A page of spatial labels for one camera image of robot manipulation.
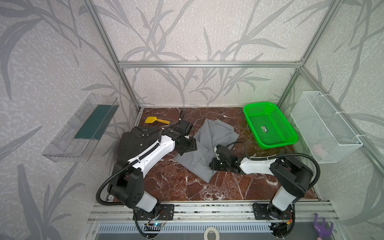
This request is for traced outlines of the light grey long sleeve shirt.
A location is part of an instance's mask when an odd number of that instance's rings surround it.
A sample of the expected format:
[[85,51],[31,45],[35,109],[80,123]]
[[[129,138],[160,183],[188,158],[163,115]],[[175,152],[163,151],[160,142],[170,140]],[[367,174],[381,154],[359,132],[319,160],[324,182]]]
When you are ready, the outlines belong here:
[[194,135],[197,150],[177,155],[174,160],[187,170],[198,176],[204,182],[209,183],[216,171],[209,166],[216,156],[214,148],[218,145],[226,146],[235,142],[239,134],[234,127],[220,121],[206,119]]

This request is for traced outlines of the green plastic basket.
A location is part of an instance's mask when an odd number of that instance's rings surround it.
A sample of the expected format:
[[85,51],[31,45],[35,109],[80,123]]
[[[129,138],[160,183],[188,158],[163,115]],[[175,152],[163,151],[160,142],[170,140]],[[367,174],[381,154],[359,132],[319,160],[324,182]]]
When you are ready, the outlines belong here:
[[[280,148],[298,142],[298,134],[275,104],[270,102],[248,104],[243,107],[243,112],[261,149]],[[262,130],[262,126],[267,127],[267,133]]]

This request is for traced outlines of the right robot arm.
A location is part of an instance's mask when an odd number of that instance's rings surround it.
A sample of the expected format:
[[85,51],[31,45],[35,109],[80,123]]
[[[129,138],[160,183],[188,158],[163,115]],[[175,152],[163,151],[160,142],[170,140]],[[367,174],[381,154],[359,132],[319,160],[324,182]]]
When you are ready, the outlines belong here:
[[209,163],[214,171],[235,174],[263,174],[274,176],[280,183],[269,204],[258,207],[253,204],[254,215],[258,220],[282,220],[285,213],[293,213],[294,203],[303,198],[320,179],[319,163],[311,156],[302,153],[286,153],[267,157],[236,157],[230,146],[218,145],[215,156]]

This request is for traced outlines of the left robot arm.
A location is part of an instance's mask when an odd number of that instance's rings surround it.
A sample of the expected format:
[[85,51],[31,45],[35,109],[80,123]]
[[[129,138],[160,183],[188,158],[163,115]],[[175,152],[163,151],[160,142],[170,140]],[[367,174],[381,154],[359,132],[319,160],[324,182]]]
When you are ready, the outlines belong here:
[[160,201],[145,191],[144,178],[161,159],[172,151],[180,156],[197,150],[190,136],[193,125],[184,120],[163,127],[134,127],[124,133],[119,143],[117,162],[111,176],[99,187],[97,203],[104,206],[127,206],[144,211],[152,218],[160,214]]

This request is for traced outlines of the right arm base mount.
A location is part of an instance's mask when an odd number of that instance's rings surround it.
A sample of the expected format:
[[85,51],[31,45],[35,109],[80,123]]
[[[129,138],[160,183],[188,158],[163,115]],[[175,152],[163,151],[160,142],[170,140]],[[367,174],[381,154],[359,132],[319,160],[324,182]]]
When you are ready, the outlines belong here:
[[277,239],[284,239],[294,229],[296,208],[294,204],[288,206],[285,211],[275,208],[272,203],[253,203],[252,209],[255,220],[271,221],[271,234]]

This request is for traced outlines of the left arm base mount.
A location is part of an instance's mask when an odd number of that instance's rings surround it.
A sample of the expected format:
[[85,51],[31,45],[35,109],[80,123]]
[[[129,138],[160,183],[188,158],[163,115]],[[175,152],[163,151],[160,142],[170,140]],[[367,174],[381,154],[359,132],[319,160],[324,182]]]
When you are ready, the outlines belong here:
[[155,206],[152,212],[146,212],[142,209],[135,210],[133,219],[144,233],[159,232],[168,221],[173,220],[174,213],[175,205],[159,204]]

